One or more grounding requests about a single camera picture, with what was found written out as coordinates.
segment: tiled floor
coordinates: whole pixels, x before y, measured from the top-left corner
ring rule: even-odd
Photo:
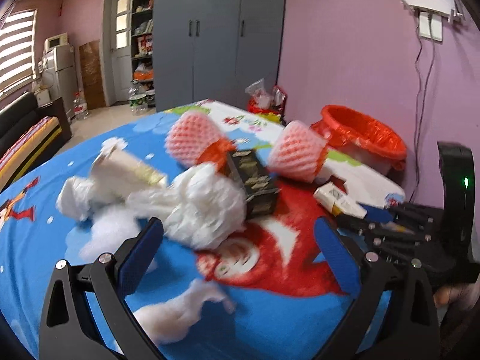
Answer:
[[[131,114],[128,105],[116,105],[107,108],[98,108],[90,111],[85,120],[74,121],[71,124],[71,132],[73,137],[59,150],[59,153],[78,145],[84,140],[96,137],[99,134],[113,130],[126,123],[138,120],[145,115],[155,113],[154,108],[150,108],[147,114],[135,116]]]

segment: door window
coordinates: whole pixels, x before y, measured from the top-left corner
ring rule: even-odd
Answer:
[[[113,28],[115,36],[113,44],[115,49],[128,47],[130,44],[130,15],[131,0],[117,0],[114,5]]]

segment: purple wall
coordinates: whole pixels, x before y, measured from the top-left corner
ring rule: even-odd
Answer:
[[[431,45],[429,40],[423,44],[425,77]],[[471,147],[480,180],[479,30],[471,18],[453,28],[445,21],[443,43],[435,47],[417,202],[442,206],[438,140]],[[418,50],[414,20],[398,0],[286,0],[279,74],[279,84],[289,94],[286,117],[313,123],[324,105],[342,104],[390,125],[409,148],[403,187],[410,195]],[[480,196],[480,181],[476,192]]]
[[[103,0],[63,0],[61,32],[68,32],[69,43],[75,46],[77,77],[82,86],[78,46],[100,39],[103,21]]]
[[[43,44],[46,38],[58,35],[60,31],[59,8],[62,0],[21,0],[13,9],[13,12],[26,9],[37,10],[37,25],[35,28],[35,62],[38,62],[43,53]],[[10,104],[22,93],[29,91],[32,84],[25,85],[10,96],[0,100],[0,109]]]

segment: water bottle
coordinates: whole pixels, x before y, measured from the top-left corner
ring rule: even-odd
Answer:
[[[88,116],[87,103],[85,99],[80,96],[80,92],[75,93],[73,112],[75,113],[76,120],[84,120]]]
[[[130,89],[128,90],[128,104],[130,105],[131,113],[139,115],[147,111],[147,95],[143,86],[134,79],[131,81]]]

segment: power outlet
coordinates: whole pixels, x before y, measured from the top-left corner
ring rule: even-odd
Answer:
[[[430,26],[428,24],[428,12],[420,12],[418,33],[421,37],[430,39]],[[431,32],[433,40],[441,42],[443,40],[443,23],[440,15],[433,14],[431,17]]]

